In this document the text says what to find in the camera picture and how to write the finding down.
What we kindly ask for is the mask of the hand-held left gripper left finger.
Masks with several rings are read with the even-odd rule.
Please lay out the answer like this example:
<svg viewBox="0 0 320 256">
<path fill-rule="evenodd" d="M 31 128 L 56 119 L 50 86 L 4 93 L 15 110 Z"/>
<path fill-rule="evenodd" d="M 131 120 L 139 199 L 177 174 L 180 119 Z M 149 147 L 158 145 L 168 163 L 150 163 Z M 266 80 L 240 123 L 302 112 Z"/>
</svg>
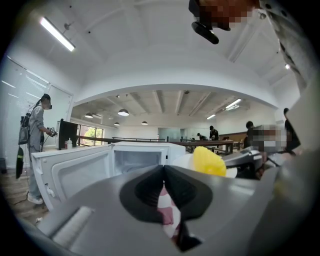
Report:
<svg viewBox="0 0 320 256">
<path fill-rule="evenodd" d="M 37 228 L 37 245 L 49 256 L 178 255 L 160 224 L 137 220 L 120 201 L 124 184 L 153 169 L 103 179 L 56 206 Z"/>
</svg>

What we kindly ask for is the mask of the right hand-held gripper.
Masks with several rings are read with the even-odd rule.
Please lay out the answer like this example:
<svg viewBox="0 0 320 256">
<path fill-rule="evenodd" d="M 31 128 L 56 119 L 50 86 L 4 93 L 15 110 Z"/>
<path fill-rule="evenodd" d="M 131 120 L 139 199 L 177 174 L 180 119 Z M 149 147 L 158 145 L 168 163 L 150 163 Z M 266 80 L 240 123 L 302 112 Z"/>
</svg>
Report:
<svg viewBox="0 0 320 256">
<path fill-rule="evenodd" d="M 222 157 L 227 167 L 236 167 L 251 164 L 260 167 L 259 172 L 264 173 L 267 169 L 280 167 L 289 160 L 288 152 L 270 153 L 259 152 L 254 147 L 247 147 L 238 152 Z"/>
</svg>

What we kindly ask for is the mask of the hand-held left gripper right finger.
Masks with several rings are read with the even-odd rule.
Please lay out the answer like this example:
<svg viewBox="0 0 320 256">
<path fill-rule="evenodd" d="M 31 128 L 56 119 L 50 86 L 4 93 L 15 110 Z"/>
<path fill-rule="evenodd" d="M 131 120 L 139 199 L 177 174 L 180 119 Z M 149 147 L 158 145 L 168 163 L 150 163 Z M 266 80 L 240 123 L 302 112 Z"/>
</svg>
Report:
<svg viewBox="0 0 320 256">
<path fill-rule="evenodd" d="M 174 245 L 164 249 L 164 256 L 257 256 L 262 242 L 256 234 L 261 218 L 273 197 L 277 168 L 264 172 L 261 180 L 207 175 L 177 166 L 165 170 L 183 178 L 193 178 L 212 191 L 212 201 L 204 214 L 185 222 L 188 231 L 201 244 L 181 252 Z"/>
</svg>

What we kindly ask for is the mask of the yellow corn cob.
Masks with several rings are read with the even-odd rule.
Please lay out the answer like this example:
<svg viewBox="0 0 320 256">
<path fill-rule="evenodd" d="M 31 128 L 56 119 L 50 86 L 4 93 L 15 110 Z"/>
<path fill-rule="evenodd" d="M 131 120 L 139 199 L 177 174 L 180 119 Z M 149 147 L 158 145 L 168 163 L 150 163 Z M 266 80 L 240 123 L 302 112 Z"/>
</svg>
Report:
<svg viewBox="0 0 320 256">
<path fill-rule="evenodd" d="M 193 152 L 193 164 L 195 171 L 208 175 L 225 177 L 227 167 L 224 160 L 209 149 L 198 146 Z"/>
</svg>

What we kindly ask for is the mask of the white microwave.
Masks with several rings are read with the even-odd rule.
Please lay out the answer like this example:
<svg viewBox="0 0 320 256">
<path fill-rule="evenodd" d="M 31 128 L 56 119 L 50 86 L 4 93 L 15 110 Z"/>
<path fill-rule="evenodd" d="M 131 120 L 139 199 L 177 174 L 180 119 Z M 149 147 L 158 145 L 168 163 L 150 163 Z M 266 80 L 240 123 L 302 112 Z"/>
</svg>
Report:
<svg viewBox="0 0 320 256">
<path fill-rule="evenodd" d="M 84 188 L 154 165 L 171 165 L 186 148 L 169 142 L 121 141 L 32 153 L 32 167 L 49 211 Z"/>
</svg>

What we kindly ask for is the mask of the long dark wooden table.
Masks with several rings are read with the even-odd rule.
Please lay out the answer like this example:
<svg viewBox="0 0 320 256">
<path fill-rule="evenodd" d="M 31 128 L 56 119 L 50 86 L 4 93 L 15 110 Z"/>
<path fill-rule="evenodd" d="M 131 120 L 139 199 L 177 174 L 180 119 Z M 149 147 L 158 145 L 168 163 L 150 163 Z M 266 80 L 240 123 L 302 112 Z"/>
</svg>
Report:
<svg viewBox="0 0 320 256">
<path fill-rule="evenodd" d="M 234 142 L 232 140 L 186 140 L 171 142 L 175 145 L 184 146 L 189 153 L 193 153 L 196 147 L 204 147 L 212 152 L 220 152 L 223 155 L 233 153 Z"/>
</svg>

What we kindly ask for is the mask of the red white checkered tablecloth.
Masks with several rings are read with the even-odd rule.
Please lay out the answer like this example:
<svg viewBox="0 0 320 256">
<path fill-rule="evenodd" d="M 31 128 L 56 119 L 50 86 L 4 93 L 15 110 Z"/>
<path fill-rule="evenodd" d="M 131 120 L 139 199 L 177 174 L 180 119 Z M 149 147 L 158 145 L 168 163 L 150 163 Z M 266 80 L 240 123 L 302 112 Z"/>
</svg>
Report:
<svg viewBox="0 0 320 256">
<path fill-rule="evenodd" d="M 165 184 L 160 191 L 157 211 L 162 215 L 162 228 L 172 240 L 178 239 L 181 223 L 181 212 L 169 195 Z"/>
</svg>

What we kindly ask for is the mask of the metal railing with wooden handrail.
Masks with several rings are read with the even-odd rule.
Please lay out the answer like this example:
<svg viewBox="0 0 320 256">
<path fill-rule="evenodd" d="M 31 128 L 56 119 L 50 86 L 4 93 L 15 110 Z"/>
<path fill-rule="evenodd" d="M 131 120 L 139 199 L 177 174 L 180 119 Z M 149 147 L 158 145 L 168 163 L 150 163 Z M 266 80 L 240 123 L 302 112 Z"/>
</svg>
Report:
<svg viewBox="0 0 320 256">
<path fill-rule="evenodd" d="M 107 144 L 114 144 L 114 143 L 119 143 L 119 142 L 167 143 L 167 141 L 165 139 L 126 138 L 126 137 L 99 138 L 99 137 L 88 137 L 88 136 L 79 135 L 79 136 L 77 136 L 77 139 L 76 139 L 76 145 L 86 146 L 86 147 L 91 146 L 89 144 L 81 143 L 81 140 L 92 141 L 92 142 L 94 142 L 93 145 L 95 145 L 96 142 L 107 143 Z"/>
</svg>

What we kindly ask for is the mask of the window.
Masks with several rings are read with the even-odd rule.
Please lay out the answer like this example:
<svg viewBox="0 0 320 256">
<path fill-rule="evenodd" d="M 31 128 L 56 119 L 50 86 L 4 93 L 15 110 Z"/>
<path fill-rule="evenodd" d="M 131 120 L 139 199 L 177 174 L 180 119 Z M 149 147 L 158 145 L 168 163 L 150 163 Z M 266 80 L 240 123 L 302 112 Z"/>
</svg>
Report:
<svg viewBox="0 0 320 256">
<path fill-rule="evenodd" d="M 102 128 L 96 128 L 86 125 L 78 125 L 77 135 L 80 137 L 88 137 L 88 138 L 102 138 L 104 134 L 104 130 Z M 91 140 L 91 139 L 78 139 L 78 143 L 80 146 L 101 146 L 103 144 L 102 141 L 99 140 Z"/>
</svg>

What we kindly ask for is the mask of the black monitor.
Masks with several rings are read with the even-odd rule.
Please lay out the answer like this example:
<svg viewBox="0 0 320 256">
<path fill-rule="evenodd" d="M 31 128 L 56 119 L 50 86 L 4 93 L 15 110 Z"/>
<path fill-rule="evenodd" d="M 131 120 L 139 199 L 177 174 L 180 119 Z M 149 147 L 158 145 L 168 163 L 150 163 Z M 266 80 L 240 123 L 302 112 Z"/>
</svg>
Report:
<svg viewBox="0 0 320 256">
<path fill-rule="evenodd" d="M 78 124 L 61 119 L 58 130 L 58 149 L 67 149 L 66 143 L 68 141 L 71 141 L 72 147 L 75 148 L 78 140 L 77 131 Z"/>
</svg>

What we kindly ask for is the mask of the black green bag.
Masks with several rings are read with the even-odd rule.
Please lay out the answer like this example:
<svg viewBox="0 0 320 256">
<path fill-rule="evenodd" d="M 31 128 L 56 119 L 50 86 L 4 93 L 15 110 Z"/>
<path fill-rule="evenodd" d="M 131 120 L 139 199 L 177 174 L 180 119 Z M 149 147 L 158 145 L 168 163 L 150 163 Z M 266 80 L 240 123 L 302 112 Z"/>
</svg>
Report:
<svg viewBox="0 0 320 256">
<path fill-rule="evenodd" d="M 19 179 L 22 175 L 24 168 L 24 151 L 21 147 L 18 148 L 17 159 L 16 159 L 16 171 L 15 178 Z"/>
</svg>

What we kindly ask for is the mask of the person's grey sweatshirt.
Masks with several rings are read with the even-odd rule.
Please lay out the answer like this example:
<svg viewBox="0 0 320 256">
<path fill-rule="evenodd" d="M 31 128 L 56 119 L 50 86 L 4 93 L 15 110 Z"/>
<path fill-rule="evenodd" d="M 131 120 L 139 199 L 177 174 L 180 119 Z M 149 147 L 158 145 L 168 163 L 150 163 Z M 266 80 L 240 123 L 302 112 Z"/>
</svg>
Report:
<svg viewBox="0 0 320 256">
<path fill-rule="evenodd" d="M 277 36 L 280 52 L 290 66 L 299 99 L 287 112 L 294 130 L 290 149 L 320 151 L 320 60 L 306 33 L 280 0 L 258 0 Z"/>
</svg>

